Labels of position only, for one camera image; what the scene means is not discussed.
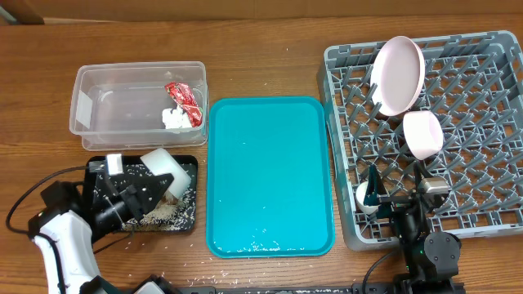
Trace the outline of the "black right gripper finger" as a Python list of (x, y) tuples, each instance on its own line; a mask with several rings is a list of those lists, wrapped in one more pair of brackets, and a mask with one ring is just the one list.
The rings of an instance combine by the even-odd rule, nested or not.
[(429, 179), (432, 178), (431, 173), (426, 169), (425, 164), (420, 161), (416, 161), (413, 166), (414, 171), (414, 184), (418, 192), (426, 192), (427, 185), (430, 183)]
[(378, 206), (381, 204), (381, 198), (388, 196), (382, 178), (379, 175), (378, 169), (374, 164), (369, 166), (369, 180), (364, 195), (364, 205)]

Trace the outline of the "white cup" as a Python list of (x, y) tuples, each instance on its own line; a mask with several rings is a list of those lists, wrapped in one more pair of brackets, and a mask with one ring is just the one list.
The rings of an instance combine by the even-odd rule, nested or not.
[(361, 183), (355, 192), (355, 200), (358, 208), (366, 215), (372, 215), (378, 211), (378, 206), (368, 206), (364, 204), (364, 199), (368, 187), (368, 181)]

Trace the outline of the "grey bowl with rice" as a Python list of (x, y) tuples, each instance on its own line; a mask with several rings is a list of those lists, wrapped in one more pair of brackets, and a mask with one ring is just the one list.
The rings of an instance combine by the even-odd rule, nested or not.
[(170, 203), (182, 199), (184, 193), (189, 189), (191, 179), (182, 166), (165, 149), (159, 148), (141, 156), (142, 163), (154, 176), (171, 174), (173, 182), (166, 192), (166, 199)]

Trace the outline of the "pink white bowl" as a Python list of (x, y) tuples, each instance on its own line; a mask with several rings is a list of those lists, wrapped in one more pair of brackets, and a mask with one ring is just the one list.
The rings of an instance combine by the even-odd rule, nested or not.
[(433, 112), (423, 110), (406, 113), (403, 130), (405, 142), (416, 159), (423, 160), (441, 151), (444, 134)]

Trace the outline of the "white tissue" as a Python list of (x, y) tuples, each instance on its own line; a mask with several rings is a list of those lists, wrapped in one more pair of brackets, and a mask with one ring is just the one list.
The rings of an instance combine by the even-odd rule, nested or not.
[(192, 128), (189, 114), (181, 106), (164, 109), (162, 122), (166, 129)]

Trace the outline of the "red snack wrapper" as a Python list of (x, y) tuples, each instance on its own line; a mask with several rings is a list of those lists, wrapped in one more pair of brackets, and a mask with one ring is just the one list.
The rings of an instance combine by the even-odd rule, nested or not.
[(196, 101), (190, 86), (183, 82), (170, 82), (165, 86), (165, 90), (174, 101), (172, 108), (181, 106), (189, 114), (192, 127), (199, 127), (203, 122), (203, 109)]

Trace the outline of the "large white plate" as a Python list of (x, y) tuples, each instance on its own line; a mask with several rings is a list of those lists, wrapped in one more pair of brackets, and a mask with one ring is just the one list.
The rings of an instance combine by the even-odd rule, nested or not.
[(419, 46), (410, 38), (397, 36), (379, 50), (371, 72), (372, 95), (379, 112), (391, 117), (408, 110), (418, 98), (425, 78), (425, 61)]

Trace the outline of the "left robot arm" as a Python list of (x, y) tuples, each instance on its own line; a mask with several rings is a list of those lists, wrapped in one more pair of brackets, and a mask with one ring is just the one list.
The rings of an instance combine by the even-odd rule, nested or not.
[(13, 205), (6, 217), (11, 232), (27, 236), (37, 245), (44, 260), (50, 293), (120, 293), (121, 290), (101, 277), (93, 243), (122, 228), (128, 221), (139, 221), (152, 212), (169, 185), (172, 174), (142, 177), (117, 190), (108, 176), (105, 185), (112, 195), (107, 204), (94, 208), (80, 194), (84, 181), (55, 181), (42, 192), (46, 207), (28, 221), (27, 229), (11, 225), (18, 206), (46, 181), (65, 173), (86, 171), (87, 166), (69, 167), (44, 177), (29, 188)]

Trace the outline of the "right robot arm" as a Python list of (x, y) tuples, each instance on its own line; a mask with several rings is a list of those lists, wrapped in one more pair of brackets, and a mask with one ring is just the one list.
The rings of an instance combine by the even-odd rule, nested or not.
[(433, 176), (420, 162), (413, 164), (415, 188), (406, 196), (387, 192), (375, 165), (369, 167), (369, 181), (364, 204), (378, 208), (376, 217), (387, 218), (399, 240), (407, 272), (397, 274), (393, 293), (464, 293), (453, 283), (458, 275), (462, 243), (451, 233), (433, 232), (427, 213), (441, 207), (449, 196), (449, 186), (440, 176)]

